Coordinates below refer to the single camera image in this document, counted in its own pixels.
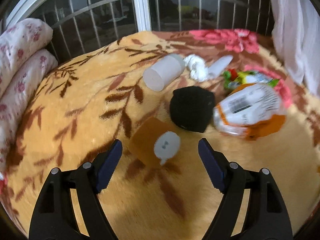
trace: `blanket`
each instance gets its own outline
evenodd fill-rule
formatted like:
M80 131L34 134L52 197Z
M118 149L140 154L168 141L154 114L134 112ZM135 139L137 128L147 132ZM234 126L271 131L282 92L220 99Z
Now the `blanket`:
M233 33L232 43L223 39L223 32L212 36L214 43L195 39L189 31L140 32L74 58L44 78L18 129L8 157L8 185L0 196L26 235L50 170L76 169L107 150L116 138L124 145L123 155L108 188L98 197L119 239L203 237L222 199L197 152L203 137L244 169L269 168L283 195L293 232L303 225L319 196L320 101L305 87L295 85L269 50L259 45L249 53L248 35ZM213 123L203 134L177 128L181 147L176 156L159 169L144 165L127 145L151 116L172 124L168 108L174 89L201 86L214 92L218 102L227 95L222 78L198 83L189 78L188 70L161 92L148 89L141 78L143 71L168 53L197 54L208 64L231 54L232 68L260 65L277 73L292 93L284 126L256 141L223 135ZM80 231L87 234L75 190L71 195ZM248 196L246 190L234 233L241 230Z

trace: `snack bag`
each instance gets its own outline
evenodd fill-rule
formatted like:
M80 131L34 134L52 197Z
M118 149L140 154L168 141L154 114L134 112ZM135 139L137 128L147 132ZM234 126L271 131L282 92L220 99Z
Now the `snack bag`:
M286 110L268 84L241 84L213 110L215 127L247 140L275 133L283 126Z

